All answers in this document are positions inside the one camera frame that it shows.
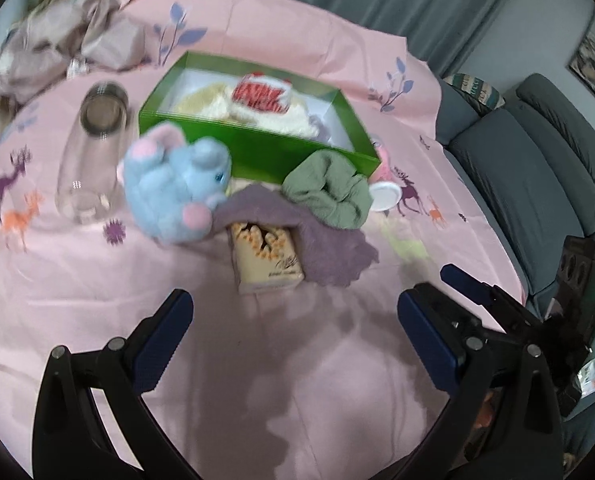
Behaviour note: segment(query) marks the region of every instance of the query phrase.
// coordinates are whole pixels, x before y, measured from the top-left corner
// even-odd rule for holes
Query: elephant plush toy
[[[187,144],[164,122],[132,144],[117,177],[143,232],[165,244],[192,242],[209,234],[213,211],[226,201],[231,155],[212,137]]]

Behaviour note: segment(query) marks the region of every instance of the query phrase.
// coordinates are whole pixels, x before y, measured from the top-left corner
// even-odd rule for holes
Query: green box
[[[314,140],[276,134],[238,123],[213,121],[166,111],[172,106],[171,100],[177,91],[176,88],[181,87],[183,78],[187,79],[193,74],[195,80],[199,80],[202,74],[241,78],[252,72],[263,72],[265,75],[282,80],[289,79],[293,90],[318,100],[317,102],[321,102],[324,107],[328,106],[325,116],[336,125],[336,131],[343,128],[347,136],[345,142],[348,147],[352,145],[353,149],[329,146]],[[231,152],[232,176],[238,178],[281,184],[287,174],[311,153],[322,149],[340,152],[353,163],[359,173],[367,177],[379,165],[378,155],[364,126],[339,89],[240,59],[190,51],[184,54],[168,70],[139,111],[140,133],[143,134],[152,126],[167,120],[179,124],[189,142],[210,136],[225,143]]]

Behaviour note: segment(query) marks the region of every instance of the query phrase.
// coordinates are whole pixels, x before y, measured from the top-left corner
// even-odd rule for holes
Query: white cap
[[[371,184],[369,192],[373,197],[371,211],[387,211],[395,207],[402,199],[402,188],[387,180]]]

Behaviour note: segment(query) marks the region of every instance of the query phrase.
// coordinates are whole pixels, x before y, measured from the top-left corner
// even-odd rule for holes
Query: plastic bottle
[[[128,95],[119,84],[97,83],[86,94],[57,179],[55,203],[66,218],[88,224],[106,219],[116,208],[127,117]]]

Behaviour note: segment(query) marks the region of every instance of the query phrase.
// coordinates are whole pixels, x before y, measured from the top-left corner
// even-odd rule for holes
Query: gray sofa
[[[543,319],[565,237],[595,240],[595,130],[540,74],[482,117],[440,85],[437,140],[504,245],[527,308]],[[595,443],[595,393],[564,421],[564,441],[578,457]]]

